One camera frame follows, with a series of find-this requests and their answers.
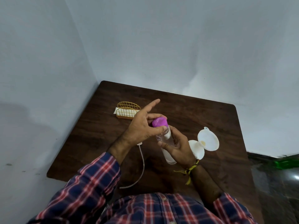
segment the person's right hand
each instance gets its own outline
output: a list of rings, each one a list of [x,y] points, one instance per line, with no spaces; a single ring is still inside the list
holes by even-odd
[[[169,126],[171,135],[174,140],[175,147],[172,147],[164,142],[158,142],[158,145],[170,153],[172,158],[182,166],[182,168],[192,167],[197,159],[195,158],[188,142],[188,138],[183,135],[175,127]]]

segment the person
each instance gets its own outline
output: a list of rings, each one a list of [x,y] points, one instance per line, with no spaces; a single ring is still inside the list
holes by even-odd
[[[107,203],[120,179],[120,165],[131,147],[161,134],[165,126],[149,124],[162,114],[149,113],[159,99],[137,112],[128,129],[107,152],[84,166],[58,191],[50,203],[28,223],[256,223],[247,208],[223,192],[207,171],[196,165],[188,139],[170,126],[176,147],[158,142],[190,176],[204,206],[180,194],[151,193]]]

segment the table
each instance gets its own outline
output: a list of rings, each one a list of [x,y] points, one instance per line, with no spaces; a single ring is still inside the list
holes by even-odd
[[[167,116],[168,123],[189,140],[196,140],[198,132],[205,126],[215,133],[219,149],[205,151],[202,165],[224,191],[237,198],[259,223],[263,223],[237,110],[231,104],[102,81],[55,158],[47,177],[68,181],[82,166],[105,152],[125,131],[130,120],[118,119],[113,114],[118,102],[130,101],[144,107],[157,98],[161,102],[151,112]],[[181,167],[167,164],[155,138],[144,141],[141,149],[145,160],[143,177],[131,188],[118,189],[118,194],[126,196],[159,191],[199,198],[193,185],[185,185],[188,177],[173,172],[181,170]],[[123,161],[119,185],[134,183],[142,168],[139,148],[135,146]]]

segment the white cable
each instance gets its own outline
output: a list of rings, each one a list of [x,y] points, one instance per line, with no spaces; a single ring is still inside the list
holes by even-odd
[[[140,178],[143,176],[143,172],[144,172],[144,158],[143,158],[143,155],[142,155],[142,152],[141,152],[140,145],[138,145],[138,146],[139,146],[139,150],[140,150],[140,154],[141,154],[142,162],[143,162],[143,170],[142,170],[142,173],[141,173],[140,177],[138,178],[138,180],[137,180],[135,183],[133,183],[132,185],[129,185],[129,186],[125,186],[125,187],[119,187],[120,189],[126,189],[126,188],[130,188],[130,187],[132,187],[132,186],[135,185],[135,184],[140,180]]]

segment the shirt sleeve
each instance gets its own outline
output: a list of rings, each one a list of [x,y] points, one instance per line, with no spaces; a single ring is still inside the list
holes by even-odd
[[[104,210],[120,178],[116,159],[105,152],[84,166],[29,223],[85,223]]]
[[[213,206],[216,215],[226,224],[257,224],[248,209],[228,193],[223,193]]]

